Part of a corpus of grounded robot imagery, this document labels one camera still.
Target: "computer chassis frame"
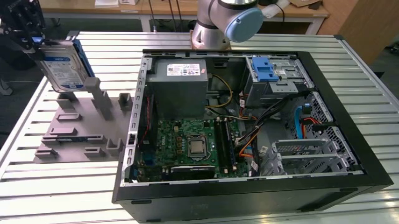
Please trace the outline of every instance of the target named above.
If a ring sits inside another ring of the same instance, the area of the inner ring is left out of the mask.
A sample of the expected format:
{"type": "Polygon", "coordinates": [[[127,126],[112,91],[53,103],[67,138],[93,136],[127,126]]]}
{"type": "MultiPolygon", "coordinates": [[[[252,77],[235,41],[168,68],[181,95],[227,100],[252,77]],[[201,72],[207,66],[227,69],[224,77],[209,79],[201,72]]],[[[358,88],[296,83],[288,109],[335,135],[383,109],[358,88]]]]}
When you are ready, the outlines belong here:
{"type": "MultiPolygon", "coordinates": [[[[128,159],[124,157],[125,151],[137,143],[136,136],[131,134],[132,144],[120,153],[112,202],[121,205],[139,223],[324,210],[354,196],[375,192],[394,184],[308,52],[180,49],[143,50],[143,53],[137,89],[144,88],[147,63],[152,57],[296,55],[356,156],[358,170],[364,174],[285,179],[260,176],[239,182],[149,183],[147,186],[129,186],[124,184],[128,183],[128,178],[124,178],[129,174],[123,169],[128,159]]],[[[143,91],[136,91],[133,108],[135,105],[141,107],[141,98],[143,91]]]]}

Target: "white label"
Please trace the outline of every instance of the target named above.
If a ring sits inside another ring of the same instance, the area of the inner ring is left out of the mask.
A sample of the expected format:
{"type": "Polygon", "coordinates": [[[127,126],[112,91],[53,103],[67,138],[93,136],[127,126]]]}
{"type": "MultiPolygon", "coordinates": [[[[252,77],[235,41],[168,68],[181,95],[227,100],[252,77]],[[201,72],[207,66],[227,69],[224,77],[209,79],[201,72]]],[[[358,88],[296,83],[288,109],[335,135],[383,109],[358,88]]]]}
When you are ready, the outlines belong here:
{"type": "Polygon", "coordinates": [[[137,13],[137,10],[120,10],[121,13],[137,13]]]}
{"type": "Polygon", "coordinates": [[[48,62],[44,61],[51,75],[56,80],[56,83],[67,88],[81,88],[83,81],[79,77],[79,73],[73,70],[75,66],[71,62],[48,62]]]}
{"type": "Polygon", "coordinates": [[[255,163],[255,161],[252,160],[251,162],[251,167],[253,168],[253,170],[257,172],[257,164],[255,163]]]}
{"type": "Polygon", "coordinates": [[[275,74],[276,74],[276,75],[285,75],[285,71],[284,71],[284,69],[275,70],[275,74]]]}
{"type": "Polygon", "coordinates": [[[314,17],[327,17],[327,14],[314,14],[314,17]]]}
{"type": "Polygon", "coordinates": [[[200,64],[168,64],[168,76],[200,76],[200,64]]]}
{"type": "Polygon", "coordinates": [[[245,108],[245,101],[243,99],[239,100],[239,106],[245,108]]]}
{"type": "Polygon", "coordinates": [[[261,146],[260,150],[259,150],[259,153],[265,153],[267,152],[267,147],[265,146],[261,146]]]}

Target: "green motherboard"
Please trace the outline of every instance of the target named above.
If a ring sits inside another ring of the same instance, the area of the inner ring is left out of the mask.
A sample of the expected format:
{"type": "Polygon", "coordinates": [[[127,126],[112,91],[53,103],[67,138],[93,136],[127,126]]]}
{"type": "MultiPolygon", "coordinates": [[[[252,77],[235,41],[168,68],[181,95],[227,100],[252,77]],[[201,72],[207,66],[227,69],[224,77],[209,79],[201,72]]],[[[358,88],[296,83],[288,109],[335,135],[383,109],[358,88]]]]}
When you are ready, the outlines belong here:
{"type": "MultiPolygon", "coordinates": [[[[213,166],[213,178],[247,176],[247,164],[236,163],[232,172],[219,169],[217,143],[215,141],[215,127],[212,119],[159,120],[157,141],[152,168],[147,166],[148,181],[160,181],[159,167],[175,166],[213,166]]],[[[237,122],[227,121],[231,138],[239,136],[237,122]]]]}

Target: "slotted metal table surface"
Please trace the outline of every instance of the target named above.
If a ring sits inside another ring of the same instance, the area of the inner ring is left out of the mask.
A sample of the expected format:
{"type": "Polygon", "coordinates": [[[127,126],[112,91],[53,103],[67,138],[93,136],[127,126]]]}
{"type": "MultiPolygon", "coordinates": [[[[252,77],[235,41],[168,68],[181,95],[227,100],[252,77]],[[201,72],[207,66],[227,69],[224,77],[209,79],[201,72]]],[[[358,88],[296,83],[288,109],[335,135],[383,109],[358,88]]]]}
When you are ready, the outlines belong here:
{"type": "MultiPolygon", "coordinates": [[[[143,49],[189,49],[189,35],[179,33],[81,32],[79,39],[109,96],[135,94],[143,49]]],[[[346,41],[332,36],[256,35],[244,43],[232,43],[232,49],[311,52],[395,184],[322,212],[189,223],[399,223],[399,103],[346,41]]],[[[76,95],[89,96],[85,92],[76,95]]],[[[56,113],[56,97],[44,79],[0,151],[0,222],[135,223],[111,203],[116,161],[32,163],[56,113]]]]}

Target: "blue drive bay latch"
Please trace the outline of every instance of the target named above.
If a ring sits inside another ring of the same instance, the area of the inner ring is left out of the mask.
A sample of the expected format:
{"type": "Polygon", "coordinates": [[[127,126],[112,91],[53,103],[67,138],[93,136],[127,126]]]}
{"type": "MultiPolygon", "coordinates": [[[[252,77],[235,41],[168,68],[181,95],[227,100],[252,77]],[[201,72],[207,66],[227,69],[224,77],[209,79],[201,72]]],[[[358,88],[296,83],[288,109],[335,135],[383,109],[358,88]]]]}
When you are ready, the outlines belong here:
{"type": "Polygon", "coordinates": [[[259,82],[276,82],[280,80],[279,76],[275,75],[273,65],[267,57],[252,57],[252,67],[259,82]]]}

